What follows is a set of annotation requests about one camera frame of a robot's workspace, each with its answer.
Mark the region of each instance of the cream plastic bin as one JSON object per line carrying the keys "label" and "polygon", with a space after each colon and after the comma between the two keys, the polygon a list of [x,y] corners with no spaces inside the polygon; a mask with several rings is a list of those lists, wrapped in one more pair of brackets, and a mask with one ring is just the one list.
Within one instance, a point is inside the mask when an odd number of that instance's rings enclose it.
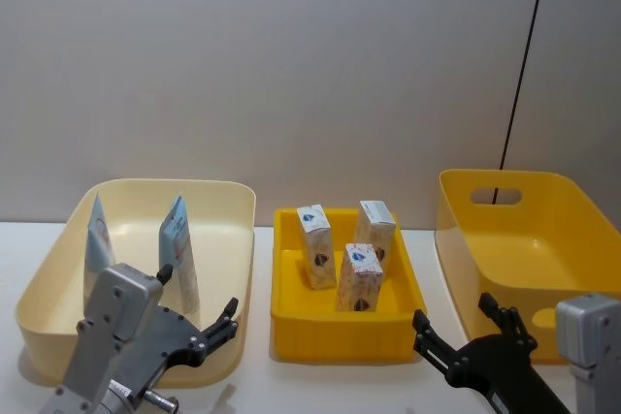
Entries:
{"label": "cream plastic bin", "polygon": [[158,270],[159,226],[182,194],[189,219],[201,299],[201,326],[206,328],[233,297],[240,301],[237,337],[197,368],[178,366],[160,385],[192,387],[215,382],[230,373],[244,348],[252,267],[255,196],[228,181],[118,179],[90,189],[82,198],[16,308],[16,320],[34,367],[50,382],[59,382],[77,341],[82,314],[82,275],[86,224],[99,193],[117,263],[145,273]]}

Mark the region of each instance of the yellow plastic tray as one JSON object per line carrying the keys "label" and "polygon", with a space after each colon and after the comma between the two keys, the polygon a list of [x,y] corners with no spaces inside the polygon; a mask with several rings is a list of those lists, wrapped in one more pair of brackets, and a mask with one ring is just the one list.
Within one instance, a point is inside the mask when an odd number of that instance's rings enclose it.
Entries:
{"label": "yellow plastic tray", "polygon": [[232,297],[240,300],[237,337],[200,367],[173,367],[163,386],[200,386],[226,376],[242,356],[249,299],[255,197],[226,181],[119,179],[89,190],[82,198],[16,308],[34,367],[49,382],[62,379],[83,318],[82,274],[86,224],[95,194],[104,206],[116,261],[145,273],[158,269],[159,226],[182,194],[187,204],[194,263],[207,327]]}
{"label": "yellow plastic tray", "polygon": [[[480,293],[515,305],[539,342],[538,362],[560,362],[554,307],[592,291],[621,299],[621,236],[570,179],[551,173],[449,170],[440,175],[436,247],[469,338],[497,332]],[[516,190],[512,205],[476,204],[476,190]]]}
{"label": "yellow plastic tray", "polygon": [[[343,248],[352,242],[355,208],[327,208],[337,275]],[[272,319],[275,356],[307,363],[405,363],[413,360],[415,309],[425,304],[399,229],[376,312],[337,312],[336,289],[312,290],[302,263],[295,208],[274,216]]]}

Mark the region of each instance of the white table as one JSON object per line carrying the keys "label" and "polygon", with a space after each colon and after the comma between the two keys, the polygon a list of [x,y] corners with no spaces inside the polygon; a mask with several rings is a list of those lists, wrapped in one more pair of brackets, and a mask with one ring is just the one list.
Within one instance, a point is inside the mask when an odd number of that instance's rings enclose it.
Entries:
{"label": "white table", "polygon": [[[0,223],[0,411],[39,411],[51,388],[40,386],[14,320],[16,302],[62,231],[61,224]],[[416,277],[438,333],[461,346],[466,337],[441,274],[434,234],[406,231]],[[252,296],[244,356],[225,380],[195,390],[162,390],[180,399],[184,414],[355,413],[483,414],[492,412],[478,394],[455,390],[427,362],[397,366],[305,366],[278,363],[268,354],[272,278],[271,228],[256,228]],[[563,366],[538,367],[563,402],[575,410],[573,380]],[[144,407],[141,413],[156,413]]]}

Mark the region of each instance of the table surface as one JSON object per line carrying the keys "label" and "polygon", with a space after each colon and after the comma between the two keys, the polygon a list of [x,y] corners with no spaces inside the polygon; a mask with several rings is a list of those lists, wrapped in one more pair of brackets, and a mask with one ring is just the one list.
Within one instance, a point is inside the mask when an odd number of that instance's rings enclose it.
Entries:
{"label": "table surface", "polygon": [[[0,223],[0,322],[4,326],[0,393],[2,412],[32,414],[51,394],[30,365],[14,309],[28,281],[64,225]],[[434,233],[403,231],[412,266],[434,328],[453,346],[466,336],[441,273]],[[226,379],[193,390],[162,390],[175,395],[184,414],[355,413],[484,414],[493,412],[477,393],[453,389],[425,361],[395,366],[307,366],[279,363],[268,353],[272,278],[272,228],[256,228],[252,296],[245,351]],[[574,382],[566,366],[538,366],[538,372],[572,411]],[[144,406],[141,414],[161,413]]]}

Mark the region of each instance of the white wall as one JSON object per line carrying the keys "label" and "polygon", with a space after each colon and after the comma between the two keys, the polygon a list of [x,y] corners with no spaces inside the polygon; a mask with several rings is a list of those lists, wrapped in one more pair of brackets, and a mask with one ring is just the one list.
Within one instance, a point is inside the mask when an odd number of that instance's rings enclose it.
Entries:
{"label": "white wall", "polygon": [[274,208],[498,167],[535,0],[0,0],[0,218],[114,177],[237,180]]}
{"label": "white wall", "polygon": [[568,175],[621,228],[621,0],[540,0],[505,167]]}

